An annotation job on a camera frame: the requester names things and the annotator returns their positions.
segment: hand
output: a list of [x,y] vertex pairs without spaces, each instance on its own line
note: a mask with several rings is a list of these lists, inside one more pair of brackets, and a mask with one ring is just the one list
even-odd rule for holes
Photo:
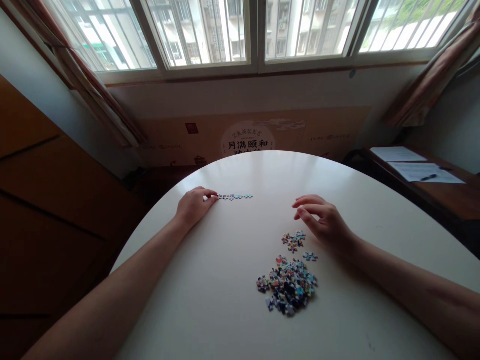
[[[349,229],[335,205],[318,195],[301,196],[296,199],[292,208],[297,209],[293,219],[302,219],[323,245],[339,255],[351,255],[362,242]],[[318,215],[320,219],[316,220],[313,215]]]
[[219,198],[213,190],[206,189],[202,186],[196,187],[187,192],[178,203],[175,218],[182,225],[191,229],[198,223],[207,213],[207,211],[215,204]]

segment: person's left hand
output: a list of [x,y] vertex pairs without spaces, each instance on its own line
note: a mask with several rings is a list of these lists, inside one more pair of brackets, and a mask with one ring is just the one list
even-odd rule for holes
[[193,228],[219,198],[213,190],[199,186],[187,192],[178,203],[175,218],[189,229]]

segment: green tree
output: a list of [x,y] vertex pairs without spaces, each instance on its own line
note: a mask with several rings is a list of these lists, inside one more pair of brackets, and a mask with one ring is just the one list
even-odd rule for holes
[[[456,12],[464,4],[465,0],[444,0],[443,2],[442,0],[405,0],[393,24],[393,28],[416,23],[422,19],[429,20],[434,16],[438,17]],[[396,14],[397,11],[394,12],[394,15],[389,16],[388,19],[384,19],[384,22],[391,25]]]

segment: wooden cabinet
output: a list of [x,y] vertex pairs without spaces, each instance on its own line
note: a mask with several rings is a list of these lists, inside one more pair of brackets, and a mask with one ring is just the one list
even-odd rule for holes
[[66,136],[0,161],[0,189],[104,239],[139,203]]
[[53,314],[104,244],[1,195],[0,229],[0,314]]
[[0,158],[62,134],[3,76],[0,76],[0,116]]
[[1,76],[0,111],[0,359],[17,359],[109,273],[147,209]]

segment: circular logo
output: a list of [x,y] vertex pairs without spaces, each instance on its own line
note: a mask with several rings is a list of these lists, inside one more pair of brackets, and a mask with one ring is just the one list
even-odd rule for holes
[[221,140],[225,157],[254,151],[273,150],[275,138],[261,122],[242,121],[232,125]]

